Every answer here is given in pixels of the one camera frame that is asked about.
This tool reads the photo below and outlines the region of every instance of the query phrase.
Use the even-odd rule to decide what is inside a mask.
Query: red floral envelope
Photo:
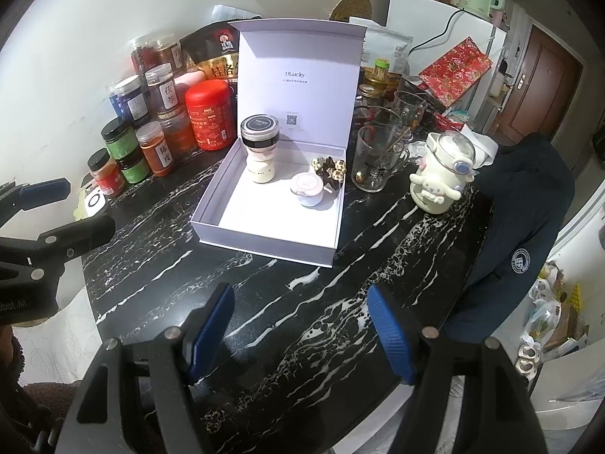
[[[419,76],[441,104],[450,107],[492,65],[492,60],[477,48],[473,39],[467,37],[432,65],[427,66]]]

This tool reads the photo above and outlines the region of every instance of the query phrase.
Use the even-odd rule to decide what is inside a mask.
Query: blue jar
[[[145,96],[141,92],[141,80],[133,75],[113,87],[123,118],[132,121],[134,127],[142,126],[151,119]]]

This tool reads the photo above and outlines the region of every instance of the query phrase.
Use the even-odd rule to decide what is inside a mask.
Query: black jar lid
[[[123,159],[116,159],[116,164],[121,171],[126,171],[127,169],[135,167],[135,165],[137,165],[143,159],[143,151],[141,150],[141,147],[138,146]]]
[[[105,141],[111,142],[120,137],[129,127],[132,127],[132,123],[130,121],[115,118],[104,126],[104,128],[101,130],[101,136]]]
[[[110,161],[110,153],[105,148],[96,151],[88,159],[88,168],[91,171],[98,171],[101,167]]]

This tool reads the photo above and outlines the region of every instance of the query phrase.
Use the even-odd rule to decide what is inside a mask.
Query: brown door
[[[506,136],[513,144],[534,131],[552,138],[581,74],[582,65],[568,51],[533,27],[521,74],[502,112],[498,136]]]

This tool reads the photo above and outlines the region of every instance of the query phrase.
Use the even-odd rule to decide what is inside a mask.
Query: black marble table
[[[235,314],[211,374],[193,387],[217,452],[323,452],[397,385],[365,297],[391,282],[401,305],[439,326],[479,252],[490,204],[473,189],[446,214],[416,207],[414,167],[378,194],[349,176],[334,267],[203,245],[189,224],[223,152],[198,152],[110,208],[117,231],[84,259],[101,337],[145,341],[204,305],[219,281]]]

